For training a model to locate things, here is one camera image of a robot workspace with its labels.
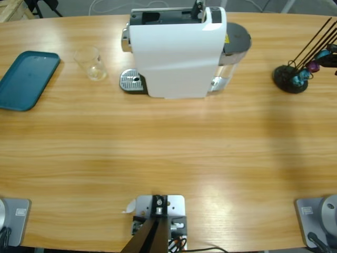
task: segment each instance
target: floor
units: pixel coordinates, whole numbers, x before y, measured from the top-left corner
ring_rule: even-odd
[[[93,0],[58,0],[58,11],[64,16],[87,16]],[[96,0],[91,15],[129,14],[132,8],[189,7],[195,0]],[[227,0],[228,12],[260,12],[268,0]],[[280,12],[287,0],[270,0],[266,12]],[[44,17],[56,17],[44,2],[39,2]],[[333,0],[297,0],[289,13],[337,16],[337,4]],[[274,250],[270,253],[308,253],[305,249]]]

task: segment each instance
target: plastic tray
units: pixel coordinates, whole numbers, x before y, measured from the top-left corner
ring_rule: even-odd
[[[26,51],[20,54],[0,81],[0,108],[31,109],[59,63],[60,57],[54,53]]]

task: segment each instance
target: clear glass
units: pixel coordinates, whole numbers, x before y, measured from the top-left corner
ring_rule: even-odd
[[[223,90],[232,79],[237,65],[238,63],[219,66],[215,72],[209,92]]]
[[[86,46],[77,50],[74,54],[74,60],[93,81],[103,80],[107,76],[100,52],[94,46]]]

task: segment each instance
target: yellow label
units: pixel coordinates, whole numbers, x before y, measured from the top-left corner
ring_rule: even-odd
[[[230,42],[230,38],[229,38],[228,34],[226,34],[225,43],[229,44],[229,42]]]

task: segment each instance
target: wood grain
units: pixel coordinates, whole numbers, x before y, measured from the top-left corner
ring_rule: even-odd
[[[16,14],[22,2],[23,0],[5,1],[7,5],[5,7],[3,7],[3,5],[2,7],[0,6],[0,23],[9,21],[13,15]]]
[[[228,19],[253,46],[222,93],[196,100],[121,91],[120,73],[134,67],[121,50],[128,16],[0,24],[0,76],[25,50],[62,59],[32,110],[0,110],[0,194],[33,203],[24,245],[119,251],[132,220],[121,212],[140,194],[185,196],[191,249],[304,245],[295,199],[337,192],[337,79],[322,69],[292,95],[271,73],[327,17]],[[74,62],[84,45],[101,50],[106,80],[90,81]]]

